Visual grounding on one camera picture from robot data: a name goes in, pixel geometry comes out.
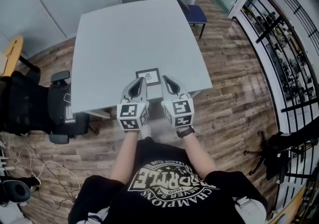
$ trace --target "blue chair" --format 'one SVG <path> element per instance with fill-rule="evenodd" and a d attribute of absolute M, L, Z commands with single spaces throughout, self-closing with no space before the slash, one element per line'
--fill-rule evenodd
<path fill-rule="evenodd" d="M 187 5 L 183 0 L 177 0 L 189 24 L 203 24 L 199 39 L 201 39 L 207 18 L 203 10 L 198 5 Z"/>

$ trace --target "white table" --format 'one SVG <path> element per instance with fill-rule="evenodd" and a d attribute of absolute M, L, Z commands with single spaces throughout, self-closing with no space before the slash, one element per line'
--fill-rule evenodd
<path fill-rule="evenodd" d="M 132 2 L 82 15 L 72 65 L 72 111 L 109 117 L 101 109 L 120 102 L 136 71 L 152 68 L 184 83 L 188 92 L 212 87 L 176 0 Z M 161 97 L 161 85 L 148 87 L 149 100 Z"/>

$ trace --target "small framed picture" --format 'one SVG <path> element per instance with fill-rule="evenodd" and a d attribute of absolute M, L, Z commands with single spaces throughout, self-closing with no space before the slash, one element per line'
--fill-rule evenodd
<path fill-rule="evenodd" d="M 160 73 L 158 68 L 147 69 L 136 72 L 136 78 L 144 77 L 147 86 L 160 84 Z"/>

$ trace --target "wristwatch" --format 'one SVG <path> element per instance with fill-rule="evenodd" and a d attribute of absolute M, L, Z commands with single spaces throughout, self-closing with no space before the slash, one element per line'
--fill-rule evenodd
<path fill-rule="evenodd" d="M 182 132 L 181 131 L 176 131 L 177 136 L 179 138 L 183 138 L 183 137 L 185 137 L 185 136 L 187 136 L 189 134 L 192 134 L 194 132 L 195 132 L 195 130 L 194 130 L 194 128 L 192 126 L 188 126 L 188 128 L 186 130 L 183 130 Z"/>

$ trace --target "chair armrest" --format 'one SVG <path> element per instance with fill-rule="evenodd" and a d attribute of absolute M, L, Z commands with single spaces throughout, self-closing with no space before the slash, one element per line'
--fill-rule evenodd
<path fill-rule="evenodd" d="M 55 82 L 63 81 L 65 79 L 69 79 L 69 78 L 70 78 L 70 71 L 67 71 L 67 70 L 61 71 L 51 76 L 51 82 L 55 83 Z"/>

